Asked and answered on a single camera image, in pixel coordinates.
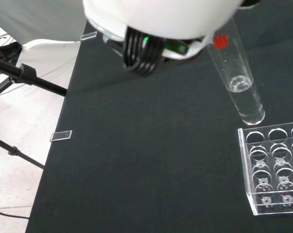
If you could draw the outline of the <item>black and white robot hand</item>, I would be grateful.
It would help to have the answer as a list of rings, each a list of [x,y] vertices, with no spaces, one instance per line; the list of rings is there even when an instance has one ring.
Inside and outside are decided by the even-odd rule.
[[[122,55],[127,72],[148,76],[165,61],[182,62],[211,44],[240,0],[85,0],[89,23]]]

